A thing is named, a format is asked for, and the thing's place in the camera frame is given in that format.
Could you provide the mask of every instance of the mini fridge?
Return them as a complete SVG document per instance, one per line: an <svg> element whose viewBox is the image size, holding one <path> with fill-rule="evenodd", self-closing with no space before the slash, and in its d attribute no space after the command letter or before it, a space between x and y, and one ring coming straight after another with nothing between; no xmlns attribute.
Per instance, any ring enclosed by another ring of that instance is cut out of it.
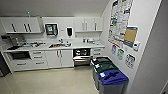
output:
<svg viewBox="0 0 168 94"><path fill-rule="evenodd" d="M6 64L1 52L0 52L0 77L6 76L8 73L11 73L8 65Z"/></svg>

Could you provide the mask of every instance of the trash can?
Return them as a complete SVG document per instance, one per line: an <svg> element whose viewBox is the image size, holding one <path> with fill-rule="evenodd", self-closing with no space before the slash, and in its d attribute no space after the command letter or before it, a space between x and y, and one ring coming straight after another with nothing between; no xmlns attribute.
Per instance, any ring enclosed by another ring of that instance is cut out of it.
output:
<svg viewBox="0 0 168 94"><path fill-rule="evenodd" d="M95 73L94 65L103 63L103 62L112 62L108 57L97 57L95 60L92 59L92 69L93 69L93 79L95 81L95 76L98 74Z"/></svg>
<svg viewBox="0 0 168 94"><path fill-rule="evenodd" d="M120 70L108 70L98 74L100 77L99 94L121 94L128 77Z"/></svg>
<svg viewBox="0 0 168 94"><path fill-rule="evenodd" d="M102 73L107 70L118 70L118 67L116 67L112 62L103 62L94 65L94 79L95 79L95 86L96 89L99 90L99 76L98 73Z"/></svg>

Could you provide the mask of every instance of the white countertop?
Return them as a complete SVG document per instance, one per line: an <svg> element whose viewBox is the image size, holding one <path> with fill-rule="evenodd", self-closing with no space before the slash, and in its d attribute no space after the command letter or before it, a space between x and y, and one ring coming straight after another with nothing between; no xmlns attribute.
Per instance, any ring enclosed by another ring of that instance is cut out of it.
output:
<svg viewBox="0 0 168 94"><path fill-rule="evenodd" d="M81 43L81 42L74 42L71 43L69 47L53 47L49 48L50 45L57 44L57 43L46 43L41 44L38 47L20 47L16 50L4 50L3 52L16 52L16 51L39 51L39 50L57 50L57 49L78 49L78 48L97 48L97 47L105 47L102 44L89 44L89 43Z"/></svg>

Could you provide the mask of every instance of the gray floor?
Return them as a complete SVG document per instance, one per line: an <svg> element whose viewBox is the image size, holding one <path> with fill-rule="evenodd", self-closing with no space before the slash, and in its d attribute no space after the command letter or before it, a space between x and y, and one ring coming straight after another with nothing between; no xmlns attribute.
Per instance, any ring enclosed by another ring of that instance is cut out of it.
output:
<svg viewBox="0 0 168 94"><path fill-rule="evenodd" d="M0 94L98 94L90 67L24 71L0 78Z"/></svg>

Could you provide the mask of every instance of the faucet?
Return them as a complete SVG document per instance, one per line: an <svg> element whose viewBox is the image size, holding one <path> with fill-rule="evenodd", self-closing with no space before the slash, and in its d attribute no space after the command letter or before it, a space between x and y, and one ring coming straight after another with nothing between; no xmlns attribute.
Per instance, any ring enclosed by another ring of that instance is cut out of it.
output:
<svg viewBox="0 0 168 94"><path fill-rule="evenodd" d="M59 42L63 43L63 39L60 39Z"/></svg>

